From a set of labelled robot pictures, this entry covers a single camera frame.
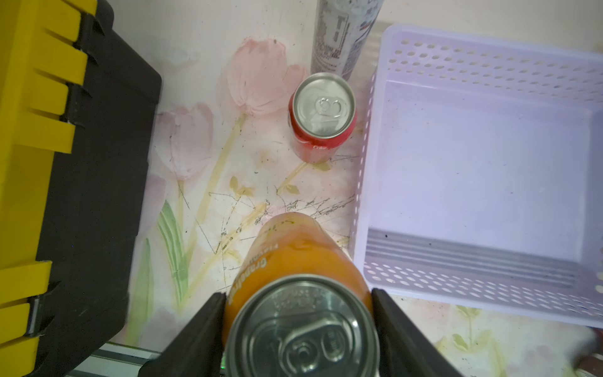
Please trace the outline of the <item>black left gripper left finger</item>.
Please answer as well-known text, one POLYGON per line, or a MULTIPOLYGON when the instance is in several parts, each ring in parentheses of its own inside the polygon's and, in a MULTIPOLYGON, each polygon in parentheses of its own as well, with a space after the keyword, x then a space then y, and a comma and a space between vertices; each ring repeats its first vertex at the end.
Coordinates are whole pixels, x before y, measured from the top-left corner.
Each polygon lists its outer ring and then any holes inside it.
POLYGON ((219 376, 226 294, 214 293, 171 344, 139 376, 219 376))

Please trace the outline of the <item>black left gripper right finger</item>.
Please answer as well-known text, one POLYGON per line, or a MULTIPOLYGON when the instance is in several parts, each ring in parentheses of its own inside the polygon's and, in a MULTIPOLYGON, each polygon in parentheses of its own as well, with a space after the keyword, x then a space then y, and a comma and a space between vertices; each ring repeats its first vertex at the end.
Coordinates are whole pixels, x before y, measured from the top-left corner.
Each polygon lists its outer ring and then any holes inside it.
POLYGON ((372 290, 380 345, 379 374, 391 377, 461 377, 383 289, 372 290))

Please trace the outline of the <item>orange soda can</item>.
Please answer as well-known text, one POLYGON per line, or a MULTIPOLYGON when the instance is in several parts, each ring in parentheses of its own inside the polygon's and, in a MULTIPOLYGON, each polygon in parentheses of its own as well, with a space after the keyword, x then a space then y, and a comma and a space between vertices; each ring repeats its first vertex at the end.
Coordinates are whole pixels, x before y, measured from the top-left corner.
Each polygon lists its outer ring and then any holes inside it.
POLYGON ((372 295, 320 224, 298 212, 262 226, 227 297, 229 376, 374 376, 372 295))

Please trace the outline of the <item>red cola can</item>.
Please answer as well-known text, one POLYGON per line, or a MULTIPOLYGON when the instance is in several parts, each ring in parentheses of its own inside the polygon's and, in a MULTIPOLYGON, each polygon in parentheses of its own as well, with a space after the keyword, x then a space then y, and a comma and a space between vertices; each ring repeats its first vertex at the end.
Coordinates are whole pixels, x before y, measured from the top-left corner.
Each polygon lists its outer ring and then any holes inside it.
POLYGON ((312 74, 289 101, 292 149, 306 163, 324 163, 348 140, 356 120, 356 98, 347 81, 327 72, 312 74))

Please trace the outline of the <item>white energy can front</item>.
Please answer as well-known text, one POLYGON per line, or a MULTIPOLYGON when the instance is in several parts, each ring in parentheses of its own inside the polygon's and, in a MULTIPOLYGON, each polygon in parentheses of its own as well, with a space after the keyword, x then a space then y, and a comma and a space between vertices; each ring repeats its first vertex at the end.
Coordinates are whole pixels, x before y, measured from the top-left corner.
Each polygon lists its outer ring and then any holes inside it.
POLYGON ((311 72, 328 72, 348 80, 383 3, 383 0, 319 0, 311 72))

